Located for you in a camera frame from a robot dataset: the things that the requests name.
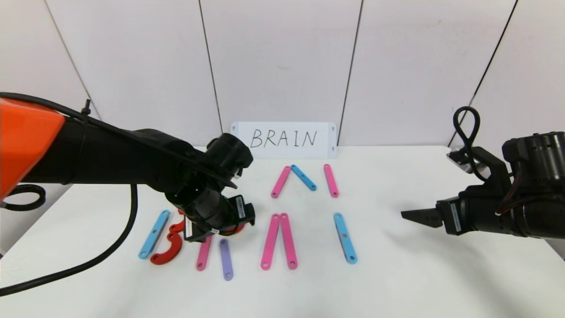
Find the white wall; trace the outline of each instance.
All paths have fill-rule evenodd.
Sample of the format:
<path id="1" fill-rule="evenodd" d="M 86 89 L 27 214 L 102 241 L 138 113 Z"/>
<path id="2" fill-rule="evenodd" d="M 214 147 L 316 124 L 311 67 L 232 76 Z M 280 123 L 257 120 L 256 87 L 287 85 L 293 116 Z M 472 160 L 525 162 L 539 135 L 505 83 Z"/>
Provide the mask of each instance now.
<path id="1" fill-rule="evenodd" d="M 198 0 L 47 0 L 102 120 L 193 145 L 221 133 Z"/>
<path id="2" fill-rule="evenodd" d="M 367 0 L 339 145 L 447 145 L 514 0 Z"/>
<path id="3" fill-rule="evenodd" d="M 0 12 L 0 91 L 31 94 L 80 110 L 86 92 L 43 0 L 1 0 Z M 47 203 L 39 209 L 0 209 L 0 253 L 6 252 L 68 188 L 43 186 Z M 20 195 L 6 201 L 23 204 L 34 199 Z"/>
<path id="4" fill-rule="evenodd" d="M 564 14 L 561 0 L 518 1 L 471 104 L 481 115 L 475 145 L 502 159 L 508 139 L 565 130 Z M 467 114 L 467 134 L 472 125 Z"/>
<path id="5" fill-rule="evenodd" d="M 340 124 L 360 0 L 204 0 L 221 122 Z"/>

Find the pink plastic bar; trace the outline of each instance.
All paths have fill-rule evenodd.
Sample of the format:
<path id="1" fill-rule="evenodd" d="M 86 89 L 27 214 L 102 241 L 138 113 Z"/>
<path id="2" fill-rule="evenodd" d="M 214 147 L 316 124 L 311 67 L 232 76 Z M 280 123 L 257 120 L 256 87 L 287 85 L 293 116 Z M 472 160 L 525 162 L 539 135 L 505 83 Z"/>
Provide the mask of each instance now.
<path id="1" fill-rule="evenodd" d="M 332 167 L 328 164 L 324 165 L 325 179 L 328 181 L 329 194 L 332 197 L 338 197 L 340 192 L 337 190 L 336 180 L 333 178 Z"/>
<path id="2" fill-rule="evenodd" d="M 204 243 L 200 244 L 200 251 L 198 252 L 198 258 L 196 259 L 196 270 L 201 272 L 206 268 L 208 263 L 208 252 L 210 251 L 210 243 L 212 242 L 212 236 L 206 238 Z"/>
<path id="3" fill-rule="evenodd" d="M 288 264 L 288 268 L 296 269 L 296 267 L 298 267 L 298 260 L 296 259 L 294 241 L 292 240 L 292 232 L 290 231 L 290 221 L 286 213 L 281 213 L 281 231 L 284 250 L 286 252 L 286 263 Z"/>
<path id="4" fill-rule="evenodd" d="M 279 197 L 279 194 L 281 194 L 281 190 L 284 187 L 284 183 L 286 182 L 289 173 L 290 173 L 290 167 L 289 166 L 284 167 L 279 177 L 279 180 L 277 180 L 277 183 L 275 184 L 273 191 L 271 191 L 271 197 L 274 198 Z"/>
<path id="5" fill-rule="evenodd" d="M 277 233 L 279 232 L 279 219 L 280 215 L 273 214 L 271 217 L 271 224 L 267 232 L 267 240 L 265 241 L 265 248 L 263 249 L 263 257 L 261 258 L 261 268 L 268 270 L 271 268 L 273 261 L 273 251 L 275 250 L 275 243 L 277 241 Z"/>

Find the red curved piece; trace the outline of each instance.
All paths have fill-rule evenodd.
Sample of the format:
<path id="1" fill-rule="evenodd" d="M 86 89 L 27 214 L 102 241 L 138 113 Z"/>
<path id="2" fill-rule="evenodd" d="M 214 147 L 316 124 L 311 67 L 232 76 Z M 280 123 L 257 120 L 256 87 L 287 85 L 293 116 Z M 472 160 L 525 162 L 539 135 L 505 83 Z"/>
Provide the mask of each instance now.
<path id="1" fill-rule="evenodd" d="M 182 221 L 179 223 L 169 226 L 169 232 L 180 233 L 182 231 L 184 231 L 184 218 L 182 218 Z"/>
<path id="2" fill-rule="evenodd" d="M 244 229 L 244 226 L 245 226 L 245 224 L 240 225 L 240 226 L 237 228 L 237 230 L 234 232 L 234 234 L 237 234 L 237 233 L 241 232 L 241 230 Z"/>
<path id="3" fill-rule="evenodd" d="M 167 234 L 167 239 L 171 242 L 171 248 L 165 253 L 159 254 L 155 253 L 151 257 L 151 263 L 155 265 L 163 265 L 169 263 L 172 259 L 177 256 L 180 252 L 180 248 L 182 247 L 182 238 L 178 233 L 169 233 Z"/>

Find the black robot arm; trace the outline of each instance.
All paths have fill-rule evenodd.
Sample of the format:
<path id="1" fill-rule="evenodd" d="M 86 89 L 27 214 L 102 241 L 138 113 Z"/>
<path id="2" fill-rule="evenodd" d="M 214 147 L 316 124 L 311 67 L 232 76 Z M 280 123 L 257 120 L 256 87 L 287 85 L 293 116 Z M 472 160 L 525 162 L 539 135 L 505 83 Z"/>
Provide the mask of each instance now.
<path id="1" fill-rule="evenodd" d="M 41 159 L 21 180 L 29 183 L 146 184 L 163 192 L 192 221 L 188 241 L 205 241 L 214 233 L 232 235 L 254 225 L 255 211 L 242 196 L 227 199 L 225 187 L 249 167 L 253 156 L 235 136 L 222 134 L 206 151 L 153 129 L 128 131 L 42 98 L 0 93 L 54 109 L 62 128 Z"/>
<path id="2" fill-rule="evenodd" d="M 511 139 L 502 146 L 506 164 L 480 147 L 462 149 L 490 169 L 484 184 L 469 186 L 433 209 L 401 212 L 448 234 L 487 231 L 520 237 L 565 238 L 565 133 Z"/>

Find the purple plastic bar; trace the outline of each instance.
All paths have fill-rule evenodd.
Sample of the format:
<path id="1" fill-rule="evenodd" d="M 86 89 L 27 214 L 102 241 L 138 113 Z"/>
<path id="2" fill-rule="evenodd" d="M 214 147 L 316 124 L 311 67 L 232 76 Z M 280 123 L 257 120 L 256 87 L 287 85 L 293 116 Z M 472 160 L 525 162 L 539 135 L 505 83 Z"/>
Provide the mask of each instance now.
<path id="1" fill-rule="evenodd" d="M 228 240 L 220 241 L 221 268 L 224 271 L 224 279 L 227 281 L 233 278 L 232 257 L 229 254 Z"/>

